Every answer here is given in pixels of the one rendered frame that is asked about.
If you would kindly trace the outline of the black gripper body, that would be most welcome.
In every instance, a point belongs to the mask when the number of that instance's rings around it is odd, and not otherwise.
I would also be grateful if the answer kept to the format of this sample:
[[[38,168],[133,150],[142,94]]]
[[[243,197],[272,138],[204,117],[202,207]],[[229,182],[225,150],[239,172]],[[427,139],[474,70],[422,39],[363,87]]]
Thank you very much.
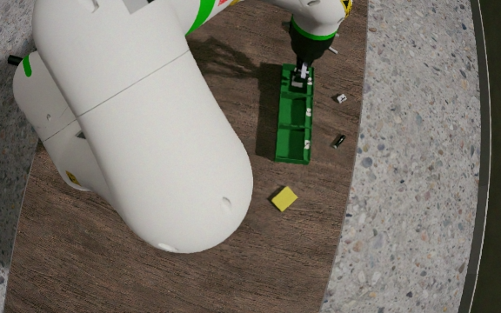
[[[307,63],[307,68],[310,67],[311,61],[319,59],[324,54],[324,51],[316,53],[302,50],[299,47],[297,47],[292,42],[292,40],[291,40],[291,48],[294,51],[294,53],[300,57],[299,59],[300,65],[303,67],[303,63]]]

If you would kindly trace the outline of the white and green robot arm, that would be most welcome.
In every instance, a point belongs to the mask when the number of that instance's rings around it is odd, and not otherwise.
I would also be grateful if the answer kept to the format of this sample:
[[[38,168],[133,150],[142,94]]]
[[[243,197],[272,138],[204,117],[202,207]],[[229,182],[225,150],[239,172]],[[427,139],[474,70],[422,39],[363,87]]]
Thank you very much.
[[[240,1],[36,0],[36,48],[8,57],[17,106],[62,179],[160,250],[216,246],[251,202],[250,159],[185,40]],[[309,52],[330,48],[352,6],[258,1],[291,12],[282,25]]]

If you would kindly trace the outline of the yellow square pad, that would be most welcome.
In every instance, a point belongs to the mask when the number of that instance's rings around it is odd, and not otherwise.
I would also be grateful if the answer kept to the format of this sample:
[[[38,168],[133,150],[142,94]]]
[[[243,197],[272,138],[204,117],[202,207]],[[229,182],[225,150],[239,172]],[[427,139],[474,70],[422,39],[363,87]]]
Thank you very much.
[[[271,201],[283,212],[296,199],[297,196],[287,186]]]

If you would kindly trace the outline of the green three-compartment bin rack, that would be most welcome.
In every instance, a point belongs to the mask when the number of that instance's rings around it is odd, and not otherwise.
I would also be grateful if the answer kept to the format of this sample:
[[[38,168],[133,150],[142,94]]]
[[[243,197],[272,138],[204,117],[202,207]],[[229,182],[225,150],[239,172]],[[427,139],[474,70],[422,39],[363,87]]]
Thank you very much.
[[[308,165],[311,161],[314,67],[307,70],[310,77],[302,88],[291,85],[295,67],[295,64],[283,63],[281,69],[274,162]]]

